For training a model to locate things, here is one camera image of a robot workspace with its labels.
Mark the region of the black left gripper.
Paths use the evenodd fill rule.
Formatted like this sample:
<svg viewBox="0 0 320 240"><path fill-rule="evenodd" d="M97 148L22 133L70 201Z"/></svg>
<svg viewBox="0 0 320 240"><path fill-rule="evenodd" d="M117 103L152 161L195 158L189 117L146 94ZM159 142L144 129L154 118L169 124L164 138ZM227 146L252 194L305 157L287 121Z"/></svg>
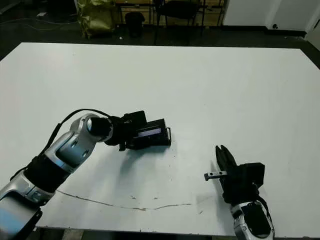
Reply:
<svg viewBox="0 0 320 240"><path fill-rule="evenodd" d="M133 135L136 128L135 118L132 115L124 115L122 117L111 116L110 137L104 141L108 146L119 145L119 151L126 150L126 142Z"/></svg>

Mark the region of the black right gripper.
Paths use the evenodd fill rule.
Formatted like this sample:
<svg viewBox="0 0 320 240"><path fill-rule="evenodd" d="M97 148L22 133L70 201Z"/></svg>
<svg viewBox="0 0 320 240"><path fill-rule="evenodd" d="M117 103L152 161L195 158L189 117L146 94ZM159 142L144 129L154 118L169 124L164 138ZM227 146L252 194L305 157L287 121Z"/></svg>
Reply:
<svg viewBox="0 0 320 240"><path fill-rule="evenodd" d="M206 172L204 179L219 179L223 200L230 205L254 202L260 187L259 164L236 164L234 156L224 145L215 146L217 165L220 171Z"/></svg>

